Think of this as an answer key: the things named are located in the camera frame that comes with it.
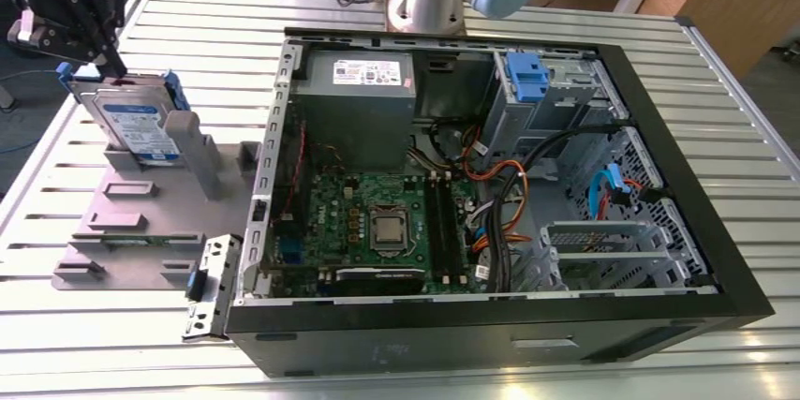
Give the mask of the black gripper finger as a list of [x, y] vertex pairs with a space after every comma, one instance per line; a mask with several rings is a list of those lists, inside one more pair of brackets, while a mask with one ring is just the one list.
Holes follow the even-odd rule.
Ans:
[[88, 58], [106, 78], [124, 78], [127, 67], [116, 50], [116, 30], [126, 24], [126, 0], [68, 0]]
[[30, 7], [22, 11], [14, 21], [7, 32], [7, 40], [20, 51], [68, 59], [72, 59], [76, 54], [70, 28], [40, 17]]

